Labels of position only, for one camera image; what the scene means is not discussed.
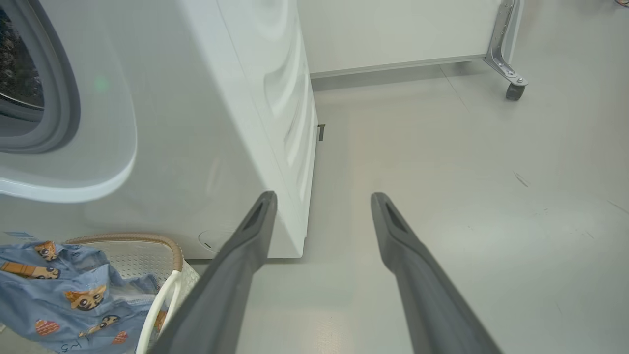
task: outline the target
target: caster wheel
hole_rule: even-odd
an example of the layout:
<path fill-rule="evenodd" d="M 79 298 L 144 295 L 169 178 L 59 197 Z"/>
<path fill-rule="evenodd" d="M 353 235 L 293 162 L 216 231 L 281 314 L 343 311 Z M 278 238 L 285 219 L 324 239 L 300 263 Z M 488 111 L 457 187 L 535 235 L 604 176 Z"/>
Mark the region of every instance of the caster wheel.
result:
<path fill-rule="evenodd" d="M 525 88 L 526 86 L 515 86 L 514 84 L 510 84 L 507 89 L 507 100 L 518 101 L 522 97 Z"/>

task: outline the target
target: gray floor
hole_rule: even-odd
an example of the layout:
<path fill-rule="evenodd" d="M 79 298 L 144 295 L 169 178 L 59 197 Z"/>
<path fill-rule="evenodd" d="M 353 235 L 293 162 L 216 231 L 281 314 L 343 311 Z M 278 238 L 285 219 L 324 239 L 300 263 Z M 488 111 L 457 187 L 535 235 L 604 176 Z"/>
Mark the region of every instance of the gray floor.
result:
<path fill-rule="evenodd" d="M 505 353 L 626 353 L 628 35 L 613 0 L 527 0 L 517 103 L 480 62 L 314 82 L 304 256 L 256 274 L 238 352 L 411 353 L 384 191 Z"/>

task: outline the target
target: laundry basket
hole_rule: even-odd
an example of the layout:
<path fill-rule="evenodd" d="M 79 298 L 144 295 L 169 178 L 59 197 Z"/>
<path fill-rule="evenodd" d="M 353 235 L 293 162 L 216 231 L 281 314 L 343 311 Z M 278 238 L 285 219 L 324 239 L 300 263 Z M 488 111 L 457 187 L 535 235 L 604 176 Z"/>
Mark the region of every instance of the laundry basket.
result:
<path fill-rule="evenodd" d="M 151 333 L 162 304 L 169 302 L 169 310 L 164 319 L 163 329 L 199 280 L 199 275 L 184 260 L 181 248 L 173 240 L 164 236 L 155 234 L 101 234 L 71 239 L 66 243 L 83 244 L 104 251 L 111 265 L 123 278 L 140 277 L 147 273 L 156 275 L 160 282 L 160 290 L 142 327 L 138 346 L 135 350 L 137 354 L 147 352 Z M 13 341 L 10 347 L 16 353 L 52 353 L 39 344 L 27 341 L 14 333 L 0 334 L 0 341 L 2 341 L 0 346 Z"/>

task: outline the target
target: blue fabric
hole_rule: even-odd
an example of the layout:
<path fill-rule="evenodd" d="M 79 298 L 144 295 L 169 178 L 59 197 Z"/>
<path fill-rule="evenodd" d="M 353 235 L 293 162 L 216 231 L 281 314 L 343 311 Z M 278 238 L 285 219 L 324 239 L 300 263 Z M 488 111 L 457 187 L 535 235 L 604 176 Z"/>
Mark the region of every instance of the blue fabric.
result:
<path fill-rule="evenodd" d="M 0 323 L 57 353 L 134 348 L 155 276 L 124 280 L 98 249 L 46 244 L 0 246 Z"/>

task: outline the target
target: washing machine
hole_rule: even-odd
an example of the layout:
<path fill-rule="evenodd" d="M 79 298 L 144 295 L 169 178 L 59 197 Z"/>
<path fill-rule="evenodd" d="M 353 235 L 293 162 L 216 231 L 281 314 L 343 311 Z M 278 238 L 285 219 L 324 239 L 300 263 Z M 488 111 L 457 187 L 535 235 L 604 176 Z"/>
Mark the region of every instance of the washing machine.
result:
<path fill-rule="evenodd" d="M 264 190 L 303 253 L 317 116 L 295 0 L 0 0 L 0 243 L 213 258 Z"/>

